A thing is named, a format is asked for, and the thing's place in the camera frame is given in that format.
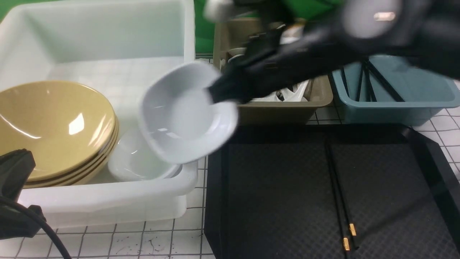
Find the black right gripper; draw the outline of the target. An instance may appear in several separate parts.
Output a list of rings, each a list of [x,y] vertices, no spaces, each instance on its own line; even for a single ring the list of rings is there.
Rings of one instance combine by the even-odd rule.
[[[345,64],[345,44],[328,25],[279,26],[249,39],[243,56],[209,87],[214,103],[248,103]]]

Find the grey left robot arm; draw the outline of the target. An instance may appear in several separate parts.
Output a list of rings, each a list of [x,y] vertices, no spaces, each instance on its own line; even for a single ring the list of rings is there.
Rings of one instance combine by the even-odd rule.
[[[36,163],[31,151],[18,149],[1,155],[0,191],[1,197],[17,203],[21,191]],[[34,220],[23,213],[1,203],[0,239],[34,237],[41,229]]]

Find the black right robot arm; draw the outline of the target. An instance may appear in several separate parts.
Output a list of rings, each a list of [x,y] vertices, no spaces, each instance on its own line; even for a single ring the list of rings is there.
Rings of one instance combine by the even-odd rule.
[[[324,19],[307,22],[301,38],[287,44],[280,39],[296,16],[283,0],[209,0],[205,6],[214,22],[249,12],[258,13],[262,31],[209,87],[214,103],[245,104],[376,54],[459,80],[458,0],[346,0]]]

